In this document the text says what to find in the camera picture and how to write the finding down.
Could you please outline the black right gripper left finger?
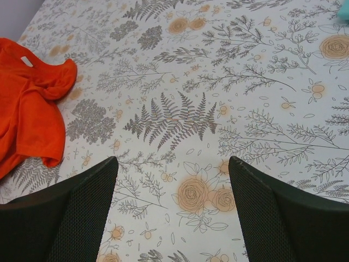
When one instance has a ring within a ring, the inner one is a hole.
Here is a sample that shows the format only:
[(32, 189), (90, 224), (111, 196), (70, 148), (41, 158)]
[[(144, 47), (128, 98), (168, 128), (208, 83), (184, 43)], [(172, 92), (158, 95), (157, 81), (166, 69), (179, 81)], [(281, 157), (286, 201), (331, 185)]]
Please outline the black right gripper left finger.
[(1, 261), (96, 261), (116, 157), (1, 205)]

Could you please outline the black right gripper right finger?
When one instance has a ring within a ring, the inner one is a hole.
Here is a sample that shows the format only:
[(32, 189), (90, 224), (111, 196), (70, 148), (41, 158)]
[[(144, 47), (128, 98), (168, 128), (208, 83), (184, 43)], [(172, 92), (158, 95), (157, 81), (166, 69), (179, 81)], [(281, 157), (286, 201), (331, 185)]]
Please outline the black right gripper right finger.
[(232, 156), (228, 170), (249, 261), (348, 261), (348, 205)]

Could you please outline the orange t shirt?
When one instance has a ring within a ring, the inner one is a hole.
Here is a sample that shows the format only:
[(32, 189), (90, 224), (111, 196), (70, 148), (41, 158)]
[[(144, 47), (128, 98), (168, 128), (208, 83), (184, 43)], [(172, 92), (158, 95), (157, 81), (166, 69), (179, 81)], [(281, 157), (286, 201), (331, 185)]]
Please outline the orange t shirt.
[(63, 157), (65, 124), (56, 104), (74, 86), (77, 66), (50, 65), (1, 38), (1, 177), (29, 157), (51, 168)]

